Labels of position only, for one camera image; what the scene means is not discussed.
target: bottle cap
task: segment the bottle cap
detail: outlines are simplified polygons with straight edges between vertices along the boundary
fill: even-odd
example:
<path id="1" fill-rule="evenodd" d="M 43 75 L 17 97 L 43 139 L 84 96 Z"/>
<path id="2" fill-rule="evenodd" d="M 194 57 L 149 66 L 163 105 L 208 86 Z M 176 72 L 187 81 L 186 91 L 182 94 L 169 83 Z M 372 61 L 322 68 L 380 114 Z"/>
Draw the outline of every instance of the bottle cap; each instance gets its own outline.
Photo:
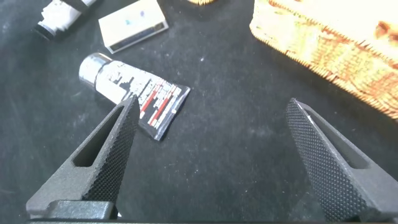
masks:
<path id="1" fill-rule="evenodd" d="M 46 26 L 44 23 L 39 22 L 34 30 L 47 40 L 52 40 L 57 35 L 57 32 Z"/>
<path id="2" fill-rule="evenodd" d="M 83 60 L 79 69 L 79 78 L 80 80 L 95 89 L 95 81 L 97 78 L 98 72 L 100 72 L 101 68 L 111 62 L 108 56 L 103 55 L 101 53 L 93 53 L 87 58 Z"/>

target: woven basket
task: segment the woven basket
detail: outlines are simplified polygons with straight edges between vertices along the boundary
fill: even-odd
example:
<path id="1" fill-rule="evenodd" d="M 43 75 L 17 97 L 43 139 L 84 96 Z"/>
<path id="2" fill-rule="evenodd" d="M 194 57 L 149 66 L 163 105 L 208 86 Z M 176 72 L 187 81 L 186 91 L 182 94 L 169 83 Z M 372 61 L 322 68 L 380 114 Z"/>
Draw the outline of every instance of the woven basket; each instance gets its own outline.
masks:
<path id="1" fill-rule="evenodd" d="M 398 119 L 398 1 L 256 0 L 250 29 L 271 47 Z"/>
<path id="2" fill-rule="evenodd" d="M 205 4 L 209 4 L 212 3 L 214 0 L 188 0 L 194 4 L 198 4 L 200 6 L 205 5 Z"/>

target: black fabric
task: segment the black fabric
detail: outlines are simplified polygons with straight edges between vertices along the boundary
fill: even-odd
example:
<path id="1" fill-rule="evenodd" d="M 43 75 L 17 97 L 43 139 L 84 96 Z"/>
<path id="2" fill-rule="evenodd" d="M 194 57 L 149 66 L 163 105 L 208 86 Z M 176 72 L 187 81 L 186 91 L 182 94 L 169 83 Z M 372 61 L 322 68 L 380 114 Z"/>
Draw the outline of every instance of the black fabric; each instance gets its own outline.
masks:
<path id="1" fill-rule="evenodd" d="M 99 1 L 49 42 L 32 31 L 49 0 L 0 0 L 0 223 L 24 222 L 26 201 L 113 108 L 79 81 L 93 52 L 192 88 L 162 142 L 136 133 L 123 218 L 321 220 L 285 121 L 291 98 L 398 178 L 397 123 L 254 38 L 254 1 L 158 0 L 170 28 L 110 55 L 98 19 L 132 2 Z"/>

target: black cap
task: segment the black cap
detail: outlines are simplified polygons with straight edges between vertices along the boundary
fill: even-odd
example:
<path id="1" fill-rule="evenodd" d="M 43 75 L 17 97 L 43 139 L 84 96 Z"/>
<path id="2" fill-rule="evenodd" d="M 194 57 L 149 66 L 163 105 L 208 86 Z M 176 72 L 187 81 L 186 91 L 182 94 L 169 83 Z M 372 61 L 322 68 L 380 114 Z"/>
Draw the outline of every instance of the black cap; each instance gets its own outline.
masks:
<path id="1" fill-rule="evenodd" d="M 37 24 L 34 30 L 40 34 L 42 37 L 46 38 L 47 40 L 53 40 L 55 35 L 53 35 L 50 31 L 48 31 L 45 27 Z"/>

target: small box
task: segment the small box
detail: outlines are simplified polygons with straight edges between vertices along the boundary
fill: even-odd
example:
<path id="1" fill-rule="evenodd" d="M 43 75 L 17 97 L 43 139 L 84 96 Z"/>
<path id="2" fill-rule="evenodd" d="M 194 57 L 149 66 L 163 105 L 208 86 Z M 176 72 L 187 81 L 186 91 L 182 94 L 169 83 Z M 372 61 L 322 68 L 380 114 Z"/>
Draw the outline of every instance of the small box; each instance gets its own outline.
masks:
<path id="1" fill-rule="evenodd" d="M 169 28 L 157 0 L 140 0 L 99 20 L 105 47 L 113 54 Z"/>

